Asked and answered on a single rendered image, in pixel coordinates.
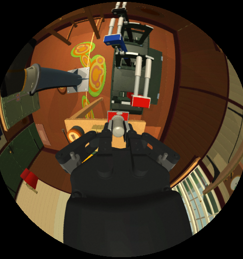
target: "metal plate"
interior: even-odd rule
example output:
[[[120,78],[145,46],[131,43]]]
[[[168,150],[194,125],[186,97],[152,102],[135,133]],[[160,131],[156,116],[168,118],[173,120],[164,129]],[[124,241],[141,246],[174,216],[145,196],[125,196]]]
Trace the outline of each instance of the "metal plate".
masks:
[[[78,74],[82,78],[89,78],[90,67],[82,67],[78,69],[69,70],[68,72]],[[82,83],[75,87],[67,87],[67,93],[73,94],[78,92],[88,92],[89,79],[82,80]]]

